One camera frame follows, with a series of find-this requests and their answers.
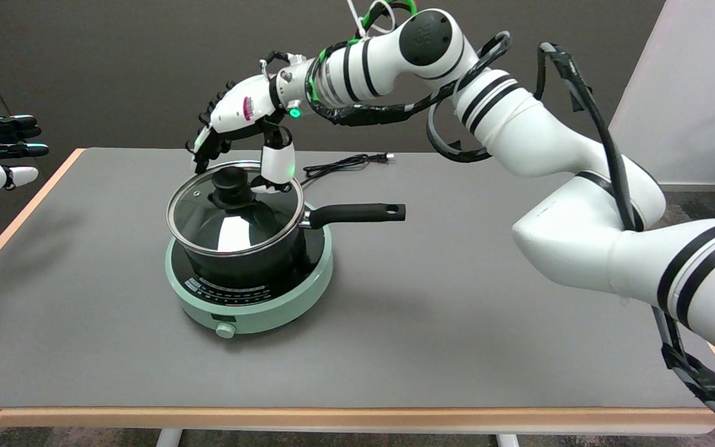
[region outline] lid rim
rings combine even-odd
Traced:
[[[178,227],[176,226],[175,221],[173,220],[173,217],[175,215],[175,210],[176,206],[181,200],[182,197],[186,196],[187,192],[189,192],[190,189],[192,189],[195,186],[198,186],[198,184],[201,184],[204,182],[207,178],[209,178],[211,175],[216,170],[220,170],[223,168],[227,167],[239,167],[239,168],[246,168],[247,170],[253,170],[255,171],[258,169],[260,171],[261,169],[261,162],[260,161],[253,161],[253,160],[238,160],[238,161],[226,161],[224,163],[220,163],[219,165],[214,165],[211,166],[209,169],[205,170],[203,173],[198,174],[196,176],[193,176],[193,178],[185,181],[184,183],[181,184],[181,186],[178,187],[176,192],[173,193],[173,196],[170,197],[170,202],[168,203],[167,206],[167,224],[168,227],[170,228],[170,233],[173,235],[173,238],[177,240],[185,250],[192,251],[198,255],[203,255],[203,256],[210,256],[213,258],[237,258],[245,255],[250,255],[259,251],[263,251],[266,248],[269,248],[270,246],[275,245],[279,241],[283,240],[287,235],[290,234],[290,232],[294,231],[296,227],[299,226],[300,220],[303,217],[303,212],[305,209],[305,200],[303,199],[303,189],[300,185],[300,182],[297,181],[296,178],[292,178],[290,183],[292,184],[292,189],[296,192],[297,194],[297,207],[295,209],[295,212],[290,218],[289,223],[286,224],[283,229],[281,229],[280,232],[277,234],[273,235],[273,237],[268,238],[267,240],[256,244],[255,246],[251,246],[250,248],[246,248],[244,250],[239,250],[239,251],[218,251],[210,248],[206,248],[203,246],[199,246],[197,244],[193,244],[190,241],[187,240],[187,238],[184,238],[181,235],[181,232],[179,232]]]

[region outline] white panel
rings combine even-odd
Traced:
[[[667,0],[611,128],[659,181],[715,184],[715,1]]]

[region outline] robot logo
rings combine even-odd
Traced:
[[[253,98],[245,96],[245,100],[241,103],[241,111],[244,113],[245,119],[250,121],[250,118],[255,113],[255,108],[253,107]]]
[[[415,37],[412,40],[415,46],[429,45],[432,43],[432,30],[429,23],[415,28]]]

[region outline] saucepan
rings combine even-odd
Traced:
[[[332,204],[313,209],[300,182],[289,192],[250,190],[256,161],[209,168],[173,195],[167,221],[195,272],[219,285],[250,287],[284,274],[300,261],[302,232],[335,223],[403,221],[403,204]]]

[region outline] carpet floor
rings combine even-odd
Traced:
[[[715,217],[715,192],[667,194],[662,225]],[[0,447],[148,447],[159,430],[91,428],[0,429]],[[715,447],[715,430],[692,438],[519,436],[521,447]],[[486,435],[342,435],[184,430],[181,447],[492,447]]]

